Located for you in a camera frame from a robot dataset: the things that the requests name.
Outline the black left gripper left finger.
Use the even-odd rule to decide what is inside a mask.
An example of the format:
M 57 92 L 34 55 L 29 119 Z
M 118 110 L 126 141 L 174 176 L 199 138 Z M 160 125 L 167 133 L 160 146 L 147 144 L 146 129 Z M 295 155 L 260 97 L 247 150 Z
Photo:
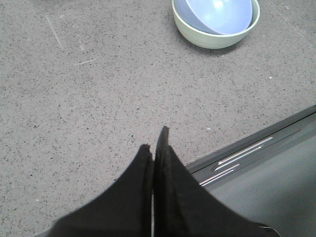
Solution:
M 149 237 L 154 161 L 141 145 L 125 172 L 100 196 L 60 218 L 43 237 Z

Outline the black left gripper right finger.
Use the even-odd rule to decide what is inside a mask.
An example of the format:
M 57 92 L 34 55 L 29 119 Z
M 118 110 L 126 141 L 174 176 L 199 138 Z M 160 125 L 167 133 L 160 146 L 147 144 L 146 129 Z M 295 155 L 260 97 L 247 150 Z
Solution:
M 168 144 L 169 128 L 158 138 L 155 174 L 155 236 L 277 237 L 278 232 L 235 213 L 208 193 Z

